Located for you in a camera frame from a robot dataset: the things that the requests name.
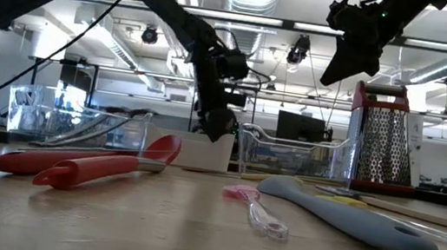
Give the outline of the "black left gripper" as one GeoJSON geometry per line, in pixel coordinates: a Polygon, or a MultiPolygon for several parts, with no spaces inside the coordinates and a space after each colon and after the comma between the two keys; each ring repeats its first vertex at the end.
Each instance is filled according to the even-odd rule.
{"type": "Polygon", "coordinates": [[[195,72],[198,110],[207,112],[204,132],[208,139],[217,141],[223,135],[234,135],[237,118],[231,109],[224,112],[229,95],[226,95],[223,79],[244,79],[249,70],[246,56],[237,49],[199,45],[194,48],[191,63],[195,72]]]}

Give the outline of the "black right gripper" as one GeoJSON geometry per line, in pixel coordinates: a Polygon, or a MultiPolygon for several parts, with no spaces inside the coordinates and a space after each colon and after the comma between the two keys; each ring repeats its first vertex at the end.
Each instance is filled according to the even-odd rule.
{"type": "Polygon", "coordinates": [[[337,37],[337,51],[320,77],[324,86],[352,76],[352,71],[376,75],[380,68],[379,58],[385,46],[385,28],[381,22],[391,14],[395,0],[349,2],[334,0],[329,8],[328,25],[343,34],[337,37]],[[345,50],[355,51],[353,64],[345,50]]]}

